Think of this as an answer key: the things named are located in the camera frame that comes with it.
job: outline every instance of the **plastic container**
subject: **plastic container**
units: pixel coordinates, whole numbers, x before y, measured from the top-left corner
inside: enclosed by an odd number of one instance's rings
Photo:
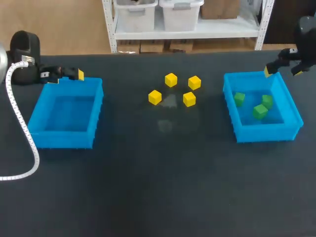
[[[290,141],[303,126],[280,73],[269,78],[264,72],[225,74],[223,91],[237,142]],[[235,105],[236,92],[246,95],[241,107]],[[272,95],[273,106],[265,118],[257,120],[253,108],[261,104],[264,94]]]
[[[102,80],[46,84],[28,128],[38,148],[92,148],[103,101]]]
[[[114,0],[119,21],[125,32],[154,31],[155,6],[158,0]]]
[[[204,0],[159,0],[166,31],[193,31]]]

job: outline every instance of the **shelf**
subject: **shelf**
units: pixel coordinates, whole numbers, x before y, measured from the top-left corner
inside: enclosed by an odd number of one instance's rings
[[[117,40],[166,40],[166,39],[213,39],[258,37],[259,24],[250,10],[243,8],[236,19],[202,20],[198,19],[194,31],[166,32],[163,14],[156,8],[155,30],[153,32],[127,33],[118,18],[115,36]]]

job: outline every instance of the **green cube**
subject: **green cube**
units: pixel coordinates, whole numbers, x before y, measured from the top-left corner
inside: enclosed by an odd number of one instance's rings
[[[245,101],[245,97],[246,95],[244,93],[236,92],[234,96],[236,106],[238,107],[242,106],[243,102]]]
[[[268,109],[262,104],[254,107],[252,112],[253,116],[258,120],[263,119],[267,115],[267,113]]]
[[[263,95],[262,96],[262,103],[264,107],[266,107],[268,110],[272,108],[273,105],[273,98],[271,95]]]

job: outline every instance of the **blue bin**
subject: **blue bin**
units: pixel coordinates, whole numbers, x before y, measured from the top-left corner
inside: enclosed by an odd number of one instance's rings
[[[92,148],[103,101],[102,80],[46,84],[28,124],[38,148]]]
[[[223,92],[237,142],[290,141],[303,126],[303,120],[280,73],[266,78],[264,72],[224,75]],[[236,92],[245,93],[237,107]],[[273,107],[262,120],[253,117],[253,108],[261,104],[262,95],[273,96]]]

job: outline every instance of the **cardboard box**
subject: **cardboard box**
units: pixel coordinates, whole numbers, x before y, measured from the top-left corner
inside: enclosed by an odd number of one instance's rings
[[[164,41],[163,40],[142,40],[140,44],[141,53],[162,53]]]
[[[171,50],[180,50],[184,52],[191,52],[193,49],[192,39],[173,39],[170,43]]]
[[[202,19],[234,19],[239,15],[239,0],[204,0]]]
[[[120,40],[118,42],[118,53],[139,53],[139,40]]]

